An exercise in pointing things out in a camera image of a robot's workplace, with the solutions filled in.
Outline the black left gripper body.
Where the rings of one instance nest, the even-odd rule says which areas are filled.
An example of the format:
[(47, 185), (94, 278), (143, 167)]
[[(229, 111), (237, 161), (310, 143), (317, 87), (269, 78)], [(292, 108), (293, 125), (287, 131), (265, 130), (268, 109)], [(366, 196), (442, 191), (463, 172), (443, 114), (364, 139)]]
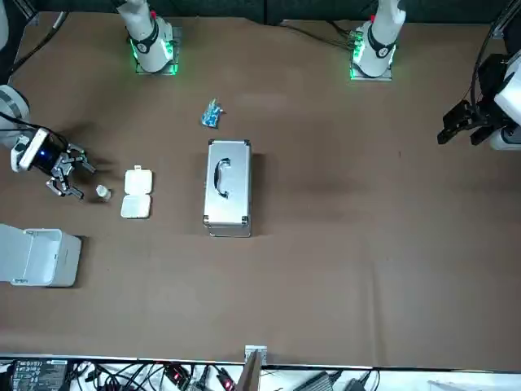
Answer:
[(503, 85), (508, 59), (507, 55), (491, 54), (477, 69), (471, 83), (471, 112), (472, 119), (479, 125), (502, 117), (494, 98)]

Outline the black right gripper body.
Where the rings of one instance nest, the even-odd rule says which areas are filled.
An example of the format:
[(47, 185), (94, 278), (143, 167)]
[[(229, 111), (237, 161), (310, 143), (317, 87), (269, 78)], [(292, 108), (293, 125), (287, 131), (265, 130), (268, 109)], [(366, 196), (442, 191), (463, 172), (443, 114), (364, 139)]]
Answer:
[(53, 176), (53, 169), (63, 153), (68, 153), (65, 138), (46, 137), (36, 154), (36, 167), (43, 173)]

